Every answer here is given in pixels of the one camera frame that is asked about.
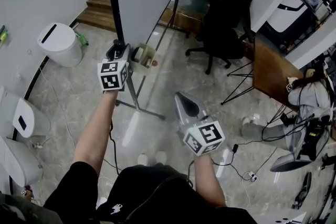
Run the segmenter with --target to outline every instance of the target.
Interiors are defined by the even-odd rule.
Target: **small box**
[[[219,122],[215,121],[189,128],[183,142],[195,155],[201,156],[218,149],[224,140],[222,128]]]
[[[98,77],[103,91],[122,89],[128,77],[127,61],[99,63]]]

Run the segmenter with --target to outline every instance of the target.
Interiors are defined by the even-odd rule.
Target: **office chair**
[[[203,51],[209,54],[206,74],[210,74],[213,58],[226,62],[226,68],[231,66],[228,59],[241,59],[244,56],[242,41],[246,38],[254,42],[254,34],[250,30],[249,6],[252,0],[213,0],[208,13],[204,16],[197,40],[203,41],[203,47],[188,49],[186,56],[192,51]],[[238,38],[233,28],[243,20],[245,33]]]

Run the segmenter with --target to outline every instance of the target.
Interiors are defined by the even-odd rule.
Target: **marble floor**
[[[151,46],[156,46],[162,30],[162,27],[155,29],[149,41]],[[97,63],[104,57],[112,41],[117,38],[115,33],[87,25],[79,25],[76,31],[84,34],[90,44],[83,49],[82,62],[73,68],[63,68],[50,60],[43,69],[45,78],[54,87],[59,104],[64,110],[69,132],[75,144],[102,95],[97,78]],[[141,153],[146,153],[153,159],[158,150],[164,150],[168,156],[167,163],[178,171],[187,173],[193,156],[188,148],[182,146],[176,134],[178,129],[174,103],[176,91],[184,91],[203,100],[212,117],[220,122],[226,141],[212,154],[217,163],[223,161],[225,146],[232,147],[235,143],[247,142],[240,135],[243,117],[257,113],[260,115],[261,123],[265,124],[280,107],[279,103],[257,90],[221,106],[220,102],[241,81],[240,77],[227,77],[227,73],[247,63],[248,60],[237,60],[229,70],[226,70],[224,63],[215,59],[212,73],[207,76],[204,73],[208,59],[205,54],[195,52],[188,58],[184,54],[187,48],[200,46],[202,44],[194,36],[186,39],[183,33],[173,30],[168,30],[162,40],[158,50],[159,65],[146,78],[139,103],[144,109],[165,115],[165,121],[122,104],[116,107],[113,114],[112,135],[117,142],[117,161],[120,168],[137,164],[138,155]],[[134,73],[132,78],[137,89],[142,77]],[[250,86],[249,80],[242,84],[239,91]],[[127,87],[125,92],[119,93],[118,99],[132,103]],[[29,101],[51,120],[48,137],[52,138],[46,141],[43,148],[33,149],[31,146],[32,143],[43,141],[42,137],[32,137],[30,141],[21,138],[44,168],[43,177],[32,186],[35,199],[43,204],[69,169],[74,148],[67,133],[62,110],[57,104],[51,86],[42,76],[39,76]],[[241,145],[233,165],[241,174],[256,171],[273,150],[273,147],[260,143]],[[335,154],[333,146],[324,151],[330,155]],[[215,166],[228,205],[247,208],[251,214],[256,215],[290,208],[301,189],[306,172],[311,171],[312,189],[301,209],[307,212],[307,218],[316,216],[332,179],[333,169],[327,167],[321,171],[318,159],[315,163],[292,172],[279,174],[270,172],[272,163],[285,153],[277,149],[272,158],[260,169],[257,174],[258,180],[254,183],[242,182],[230,166],[219,170]],[[105,159],[114,164],[113,144],[110,142]],[[115,171],[106,162],[103,163],[98,200],[108,197],[117,178]],[[191,180],[194,180],[193,167]]]

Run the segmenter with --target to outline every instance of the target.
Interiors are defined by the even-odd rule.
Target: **wooden stairs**
[[[88,7],[78,15],[77,22],[116,32],[110,0],[88,0],[86,3]],[[160,18],[160,23],[167,24],[172,12],[171,9],[166,8]],[[198,33],[203,16],[204,14],[178,9],[174,26],[192,33]]]

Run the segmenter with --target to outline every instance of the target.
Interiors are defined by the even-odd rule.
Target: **metal stand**
[[[162,42],[162,39],[163,39],[163,37],[164,37],[164,35],[165,35],[165,33],[166,33],[166,31],[167,31],[168,28],[171,28],[171,29],[183,32],[183,33],[186,34],[186,38],[189,37],[190,32],[182,30],[182,29],[179,29],[179,28],[176,28],[176,27],[173,27],[178,4],[179,4],[179,0],[175,0],[173,14],[170,17],[169,22],[167,23],[167,25],[164,25],[164,24],[161,24],[161,23],[157,23],[158,25],[164,26],[165,28],[164,28],[163,33],[161,35],[161,38],[160,38],[160,40],[159,40],[159,42],[158,42],[158,44],[157,44],[157,46],[155,48],[155,51],[158,50],[158,48],[159,48],[159,46],[160,46],[160,44]],[[127,80],[126,80],[126,82],[127,82],[128,88],[130,90],[131,97],[133,99],[134,105],[131,105],[131,104],[119,101],[119,100],[117,100],[115,104],[116,105],[123,104],[123,105],[126,105],[126,106],[130,107],[130,108],[134,108],[134,109],[137,109],[137,110],[139,110],[141,112],[147,113],[149,115],[157,116],[161,120],[165,120],[166,117],[164,115],[160,115],[160,114],[157,114],[157,113],[154,113],[154,112],[151,112],[151,111],[148,111],[148,110],[140,108],[139,102],[138,102],[138,97],[140,95],[140,92],[141,92],[141,89],[142,89],[142,87],[144,85],[145,80],[146,80],[146,76],[143,76],[143,78],[141,80],[141,83],[140,83],[140,86],[139,86],[139,89],[138,89],[137,92],[135,92],[134,84],[133,84],[133,81],[132,81],[132,74],[130,73],[129,76],[128,76],[128,78],[127,78]]]
[[[248,65],[250,65],[251,63],[253,63],[253,61],[250,62],[250,63],[248,63],[248,64],[246,64],[246,65],[244,65],[244,66],[242,66],[242,67],[240,67],[240,68],[238,68],[238,69],[236,69],[236,70],[234,70],[234,71],[232,71],[231,73],[227,74],[228,77],[229,77],[229,76],[237,76],[237,77],[244,77],[244,79],[243,79],[243,81],[237,86],[237,88],[234,89],[233,92],[230,93],[230,95],[229,95],[229,96],[228,96],[222,103],[220,103],[221,105],[223,105],[223,104],[225,104],[225,103],[227,103],[227,102],[229,102],[229,101],[232,101],[232,100],[234,100],[234,99],[236,99],[236,98],[238,98],[238,97],[244,95],[245,93],[250,92],[251,90],[254,89],[253,87],[249,87],[248,89],[244,90],[243,92],[241,92],[241,93],[235,95],[234,97],[230,98],[231,95],[234,94],[234,92],[239,88],[240,85],[243,84],[243,82],[244,82],[247,78],[253,78],[253,74],[252,74],[253,69],[251,70],[251,72],[250,72],[249,74],[233,74],[233,73],[236,72],[236,71],[238,71],[238,70],[240,70],[240,69],[242,69],[242,68],[244,68],[244,67],[246,67],[246,66],[248,66]]]

